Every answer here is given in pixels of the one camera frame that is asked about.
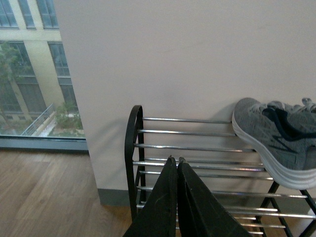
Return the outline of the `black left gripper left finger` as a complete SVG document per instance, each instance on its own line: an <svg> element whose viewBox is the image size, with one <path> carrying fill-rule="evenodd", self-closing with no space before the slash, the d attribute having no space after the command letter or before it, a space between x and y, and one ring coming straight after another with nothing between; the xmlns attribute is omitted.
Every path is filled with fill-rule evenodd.
<svg viewBox="0 0 316 237"><path fill-rule="evenodd" d="M176 236L177 167L170 156L145 206L132 221L125 237Z"/></svg>

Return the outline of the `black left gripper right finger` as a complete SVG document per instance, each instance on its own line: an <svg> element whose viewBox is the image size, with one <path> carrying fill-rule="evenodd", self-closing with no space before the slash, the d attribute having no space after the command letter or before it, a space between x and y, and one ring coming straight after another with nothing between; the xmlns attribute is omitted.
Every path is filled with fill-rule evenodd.
<svg viewBox="0 0 316 237"><path fill-rule="evenodd" d="M179 158L178 222L183 237L249 237L183 157Z"/></svg>

